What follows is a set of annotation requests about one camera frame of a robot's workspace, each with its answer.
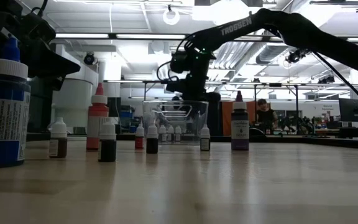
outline computer monitor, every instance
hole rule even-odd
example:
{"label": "computer monitor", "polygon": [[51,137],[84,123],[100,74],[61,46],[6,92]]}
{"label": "computer monitor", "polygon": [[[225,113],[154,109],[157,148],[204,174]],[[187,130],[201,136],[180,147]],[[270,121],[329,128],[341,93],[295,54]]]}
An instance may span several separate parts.
{"label": "computer monitor", "polygon": [[358,122],[358,100],[340,98],[339,110],[341,121]]}

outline clear plastic container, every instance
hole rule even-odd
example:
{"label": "clear plastic container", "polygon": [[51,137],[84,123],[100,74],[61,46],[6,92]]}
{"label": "clear plastic container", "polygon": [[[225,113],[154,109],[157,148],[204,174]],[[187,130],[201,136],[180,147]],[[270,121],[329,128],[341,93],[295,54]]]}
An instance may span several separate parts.
{"label": "clear plastic container", "polygon": [[181,141],[175,144],[199,145],[207,117],[208,102],[205,101],[143,101],[145,130],[150,123],[155,123],[157,128],[163,124],[166,129],[170,125],[174,129],[179,126],[182,131]]}

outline large blue bottle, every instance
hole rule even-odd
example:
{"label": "large blue bottle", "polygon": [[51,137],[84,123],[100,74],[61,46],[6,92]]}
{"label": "large blue bottle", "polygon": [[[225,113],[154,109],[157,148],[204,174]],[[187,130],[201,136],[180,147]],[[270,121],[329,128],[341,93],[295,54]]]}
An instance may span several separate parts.
{"label": "large blue bottle", "polygon": [[27,74],[17,40],[8,39],[0,58],[0,167],[24,162],[31,91]]}

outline table surface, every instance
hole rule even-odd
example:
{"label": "table surface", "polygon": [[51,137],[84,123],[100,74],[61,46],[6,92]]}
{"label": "table surface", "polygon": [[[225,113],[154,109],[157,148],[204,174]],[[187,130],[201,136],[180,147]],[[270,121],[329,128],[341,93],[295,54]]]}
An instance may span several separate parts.
{"label": "table surface", "polygon": [[358,150],[307,144],[163,146],[118,142],[97,162],[84,141],[66,159],[29,142],[25,164],[0,169],[0,223],[358,223]]}

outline black robotic arm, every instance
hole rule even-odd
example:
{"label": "black robotic arm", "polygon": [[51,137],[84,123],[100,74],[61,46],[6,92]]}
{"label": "black robotic arm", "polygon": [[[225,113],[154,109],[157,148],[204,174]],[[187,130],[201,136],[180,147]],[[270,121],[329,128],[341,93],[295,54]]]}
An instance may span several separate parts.
{"label": "black robotic arm", "polygon": [[358,45],[321,31],[301,14],[261,9],[244,19],[201,30],[183,39],[185,51],[177,50],[172,55],[170,68],[176,73],[190,73],[183,80],[167,82],[167,90],[182,92],[185,100],[211,100],[204,86],[209,61],[214,59],[213,51],[225,42],[259,29],[270,31],[289,46],[319,52],[358,70]]}

